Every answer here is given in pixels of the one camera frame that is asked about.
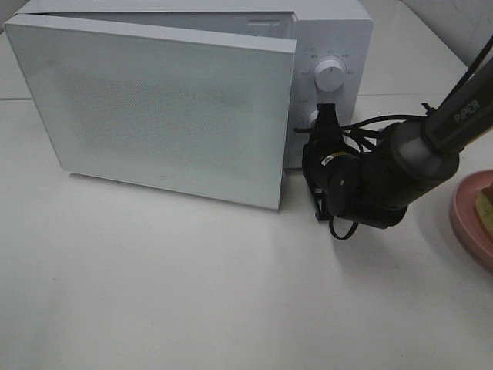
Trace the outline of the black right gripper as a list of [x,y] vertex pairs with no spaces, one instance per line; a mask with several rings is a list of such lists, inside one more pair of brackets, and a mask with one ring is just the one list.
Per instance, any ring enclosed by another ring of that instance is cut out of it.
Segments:
[[340,134],[334,103],[318,103],[316,132],[303,147],[302,170],[318,221],[362,221],[361,159]]

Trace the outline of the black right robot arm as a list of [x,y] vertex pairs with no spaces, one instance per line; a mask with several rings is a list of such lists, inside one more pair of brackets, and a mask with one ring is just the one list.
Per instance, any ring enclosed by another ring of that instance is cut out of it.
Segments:
[[[492,42],[487,41],[438,108],[425,114],[376,116],[341,126],[333,103],[320,103],[303,147],[302,172],[315,217],[337,239],[361,224],[401,222],[416,199],[452,178],[459,154],[492,128]],[[335,218],[348,220],[340,236]]]

